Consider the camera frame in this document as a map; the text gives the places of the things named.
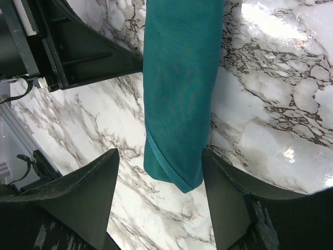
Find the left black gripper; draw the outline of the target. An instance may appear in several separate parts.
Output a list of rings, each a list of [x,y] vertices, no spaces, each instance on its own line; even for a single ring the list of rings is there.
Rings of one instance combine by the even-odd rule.
[[[86,25],[66,1],[1,1],[1,81],[50,92],[142,72],[143,60]]]

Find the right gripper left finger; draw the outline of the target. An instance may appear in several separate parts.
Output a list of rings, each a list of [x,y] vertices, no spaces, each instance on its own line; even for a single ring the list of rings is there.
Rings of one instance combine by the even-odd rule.
[[[1,249],[119,249],[107,232],[119,169],[110,149],[65,176],[1,196]]]

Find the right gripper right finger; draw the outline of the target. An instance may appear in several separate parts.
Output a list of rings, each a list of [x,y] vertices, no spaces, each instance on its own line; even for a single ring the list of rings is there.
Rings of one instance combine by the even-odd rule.
[[[332,249],[332,188],[285,190],[208,149],[202,168],[217,249]]]

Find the teal cloth napkin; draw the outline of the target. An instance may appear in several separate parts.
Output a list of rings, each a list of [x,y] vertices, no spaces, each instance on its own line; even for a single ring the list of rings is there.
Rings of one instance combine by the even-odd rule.
[[[146,3],[144,169],[183,193],[203,181],[223,8],[221,0]]]

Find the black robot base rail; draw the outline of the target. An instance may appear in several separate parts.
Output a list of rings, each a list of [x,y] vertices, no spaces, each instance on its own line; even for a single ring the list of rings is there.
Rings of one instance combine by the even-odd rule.
[[[49,163],[46,157],[39,150],[35,150],[33,152],[33,157],[34,161],[29,159],[28,156],[21,154],[17,155],[17,158],[27,163],[27,171],[23,175],[23,177],[19,179],[19,181],[24,180],[31,170],[33,170],[35,174],[39,177],[38,180],[35,180],[21,188],[16,188],[19,194],[62,177],[62,174]]]

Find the aluminium frame rail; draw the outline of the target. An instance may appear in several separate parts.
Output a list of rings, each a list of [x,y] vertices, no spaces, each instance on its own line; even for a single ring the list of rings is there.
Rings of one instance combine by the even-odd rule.
[[[30,154],[33,155],[35,150],[39,150],[40,153],[44,156],[47,162],[51,165],[53,170],[58,177],[62,177],[62,174],[57,169],[57,167],[53,164],[51,159],[47,156],[47,154],[43,151],[37,141],[33,138],[31,133],[24,127],[23,123],[18,119],[16,114],[11,109],[8,103],[1,104],[1,116],[4,121],[10,127],[11,131],[14,133],[19,143],[24,147],[24,149]]]

